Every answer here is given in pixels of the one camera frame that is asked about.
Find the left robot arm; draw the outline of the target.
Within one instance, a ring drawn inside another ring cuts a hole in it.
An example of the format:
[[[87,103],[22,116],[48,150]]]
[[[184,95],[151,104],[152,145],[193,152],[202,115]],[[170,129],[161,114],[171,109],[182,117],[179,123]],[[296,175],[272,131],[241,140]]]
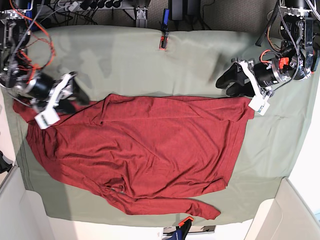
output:
[[[314,43],[320,34],[314,24],[319,20],[315,0],[278,0],[255,42],[260,47],[267,40],[270,48],[258,61],[232,59],[215,86],[228,97],[266,99],[289,82],[310,78],[320,62],[320,46]]]

